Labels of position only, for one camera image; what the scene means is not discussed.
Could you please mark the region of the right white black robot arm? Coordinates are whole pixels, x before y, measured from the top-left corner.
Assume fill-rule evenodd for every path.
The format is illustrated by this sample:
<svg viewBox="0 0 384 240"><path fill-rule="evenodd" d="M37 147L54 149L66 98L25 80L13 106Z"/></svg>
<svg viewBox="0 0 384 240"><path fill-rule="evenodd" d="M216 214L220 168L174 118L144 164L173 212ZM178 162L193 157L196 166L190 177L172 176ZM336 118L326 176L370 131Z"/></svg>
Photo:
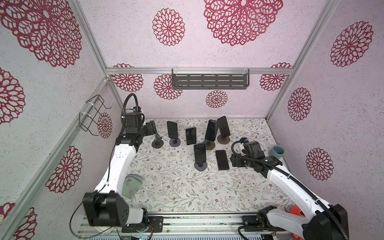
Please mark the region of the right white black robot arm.
<svg viewBox="0 0 384 240"><path fill-rule="evenodd" d="M256 141L247 138L231 145L231 163L237 168L251 168L277 185L299 207L295 215L268 206L259 210L256 220L238 228L248 231L288 231L304 240L348 240L348 213L341 205L331 205L297 180L274 156L266 157Z"/></svg>

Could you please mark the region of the grey phone stand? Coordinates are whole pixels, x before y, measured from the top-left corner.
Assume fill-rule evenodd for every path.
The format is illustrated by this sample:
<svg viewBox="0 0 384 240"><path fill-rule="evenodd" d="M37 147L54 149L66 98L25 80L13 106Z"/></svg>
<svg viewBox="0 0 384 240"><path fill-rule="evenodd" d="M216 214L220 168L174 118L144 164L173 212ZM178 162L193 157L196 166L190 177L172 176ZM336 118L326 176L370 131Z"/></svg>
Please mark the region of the grey phone stand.
<svg viewBox="0 0 384 240"><path fill-rule="evenodd" d="M207 169L208 167L208 164L206 162L203 162L203 163L200 163L200 164L194 164L194 167L196 170L198 170L199 172L203 172Z"/></svg>

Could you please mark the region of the black phone stand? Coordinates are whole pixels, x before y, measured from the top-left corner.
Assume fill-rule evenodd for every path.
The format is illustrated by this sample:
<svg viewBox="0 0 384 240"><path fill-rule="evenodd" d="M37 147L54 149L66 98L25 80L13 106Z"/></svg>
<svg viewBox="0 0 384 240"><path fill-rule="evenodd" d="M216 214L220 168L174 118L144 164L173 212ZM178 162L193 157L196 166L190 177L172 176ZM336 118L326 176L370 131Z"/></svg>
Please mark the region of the black phone stand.
<svg viewBox="0 0 384 240"><path fill-rule="evenodd" d="M162 137L155 133L155 140L152 142L152 147L155 149L160 149L164 145L164 141L162 140Z"/></svg>

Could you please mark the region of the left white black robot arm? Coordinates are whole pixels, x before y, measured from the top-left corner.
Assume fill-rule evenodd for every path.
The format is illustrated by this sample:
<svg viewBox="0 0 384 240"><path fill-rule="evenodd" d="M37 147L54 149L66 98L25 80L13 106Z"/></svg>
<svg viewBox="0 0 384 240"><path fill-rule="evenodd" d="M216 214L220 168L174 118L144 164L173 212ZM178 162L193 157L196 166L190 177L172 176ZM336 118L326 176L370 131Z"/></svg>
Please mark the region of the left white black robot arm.
<svg viewBox="0 0 384 240"><path fill-rule="evenodd" d="M83 206L90 226L134 226L139 231L149 226L148 212L144 208L131 208L122 197L128 168L138 153L145 136L154 134L153 125L147 126L141 112L125 114L106 170L92 193L85 193Z"/></svg>

